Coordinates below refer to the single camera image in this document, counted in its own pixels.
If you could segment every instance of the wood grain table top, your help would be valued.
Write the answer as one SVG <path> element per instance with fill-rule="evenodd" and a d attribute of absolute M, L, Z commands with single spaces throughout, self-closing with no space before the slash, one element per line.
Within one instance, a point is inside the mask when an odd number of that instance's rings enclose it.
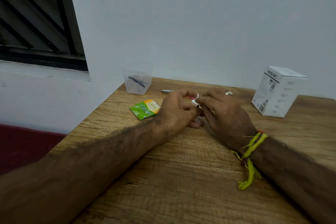
<path fill-rule="evenodd" d="M 153 78 L 145 95 L 119 87 L 53 152 L 108 137 L 136 125 L 129 107 L 146 99 L 161 105 L 161 89 L 206 91 L 214 85 Z M 262 116 L 254 90 L 223 87 L 241 100 L 256 128 L 336 171 L 336 101 L 298 96 L 285 118 Z M 73 221 L 79 223 L 309 223 L 304 213 L 267 178 L 246 190 L 247 169 L 217 141 L 209 127 L 186 128 L 148 152 Z"/>

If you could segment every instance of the clear plastic container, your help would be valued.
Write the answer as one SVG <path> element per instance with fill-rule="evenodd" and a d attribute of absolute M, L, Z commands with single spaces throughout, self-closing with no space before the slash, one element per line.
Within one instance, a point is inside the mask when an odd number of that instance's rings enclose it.
<path fill-rule="evenodd" d="M 132 62 L 124 67 L 123 74 L 126 91 L 132 94 L 143 95 L 152 84 L 153 65 Z"/>

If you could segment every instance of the box lid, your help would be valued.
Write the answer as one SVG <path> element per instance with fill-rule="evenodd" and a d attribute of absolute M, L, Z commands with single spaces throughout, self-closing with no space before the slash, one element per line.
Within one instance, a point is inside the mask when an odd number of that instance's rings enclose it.
<path fill-rule="evenodd" d="M 268 66 L 268 67 L 271 69 L 274 69 L 275 71 L 279 72 L 283 76 L 308 78 L 307 76 L 300 74 L 298 72 L 295 72 L 294 70 L 287 68 L 287 67 L 275 67 L 275 66 Z"/>

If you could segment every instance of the cardboard box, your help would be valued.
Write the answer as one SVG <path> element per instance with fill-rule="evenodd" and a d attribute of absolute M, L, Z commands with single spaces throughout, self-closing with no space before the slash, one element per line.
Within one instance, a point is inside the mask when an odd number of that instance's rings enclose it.
<path fill-rule="evenodd" d="M 284 117 L 307 80 L 292 69 L 268 66 L 252 103 L 264 116 Z"/>

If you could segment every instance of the hairy forearm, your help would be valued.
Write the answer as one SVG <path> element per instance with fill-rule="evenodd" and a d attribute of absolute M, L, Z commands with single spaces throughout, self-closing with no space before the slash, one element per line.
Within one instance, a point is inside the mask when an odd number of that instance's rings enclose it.
<path fill-rule="evenodd" d="M 269 137 L 252 162 L 318 223 L 336 219 L 336 172 Z"/>
<path fill-rule="evenodd" d="M 166 136 L 158 120 L 0 177 L 1 223 L 68 223 Z"/>

